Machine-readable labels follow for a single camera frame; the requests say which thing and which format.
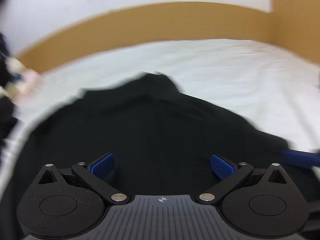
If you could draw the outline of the black fleece garment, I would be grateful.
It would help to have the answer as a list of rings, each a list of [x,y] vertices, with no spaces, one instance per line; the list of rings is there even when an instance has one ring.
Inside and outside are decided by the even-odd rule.
[[[164,75],[89,90],[29,135],[1,239],[319,239],[319,181],[279,137]],[[87,165],[105,153],[101,180]],[[213,154],[238,165],[220,180]]]

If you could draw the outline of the white bed sheet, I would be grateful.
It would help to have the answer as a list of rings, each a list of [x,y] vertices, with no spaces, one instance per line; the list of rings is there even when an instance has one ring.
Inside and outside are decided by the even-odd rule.
[[[319,148],[319,65],[247,40],[153,42],[95,53],[43,73],[17,107],[18,124],[1,156],[5,190],[28,133],[88,89],[123,85],[161,73],[180,91],[243,116],[294,149]]]

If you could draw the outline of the person in black hoodie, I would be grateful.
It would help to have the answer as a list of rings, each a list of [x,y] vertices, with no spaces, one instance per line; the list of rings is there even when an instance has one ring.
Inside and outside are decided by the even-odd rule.
[[[13,116],[15,104],[8,97],[8,93],[5,90],[11,79],[6,63],[9,55],[4,36],[1,34],[1,146],[4,145],[5,139],[17,124],[17,118]]]

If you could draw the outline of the pink white pillow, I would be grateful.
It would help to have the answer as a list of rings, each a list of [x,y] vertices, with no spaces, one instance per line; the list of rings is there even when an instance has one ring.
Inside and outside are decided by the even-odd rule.
[[[6,63],[11,79],[5,90],[12,101],[22,101],[35,89],[40,81],[40,75],[35,70],[25,67],[15,57],[7,58]]]

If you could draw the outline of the wooden headboard panel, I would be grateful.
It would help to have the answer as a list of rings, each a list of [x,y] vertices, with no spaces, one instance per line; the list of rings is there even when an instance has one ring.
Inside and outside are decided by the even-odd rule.
[[[20,53],[41,73],[100,51],[155,41],[256,40],[319,63],[319,0],[272,0],[272,11],[208,2],[168,2],[82,21]]]

